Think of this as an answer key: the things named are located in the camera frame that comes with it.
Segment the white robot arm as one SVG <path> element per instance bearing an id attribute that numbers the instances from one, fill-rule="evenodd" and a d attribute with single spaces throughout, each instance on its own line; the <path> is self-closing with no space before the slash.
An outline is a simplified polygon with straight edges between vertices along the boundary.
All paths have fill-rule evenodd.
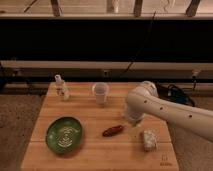
<path id="1" fill-rule="evenodd" d="M 128 92 L 125 103 L 125 113 L 131 121 L 144 113 L 151 114 L 213 142 L 213 111 L 160 99 L 153 82 L 141 82 Z"/>

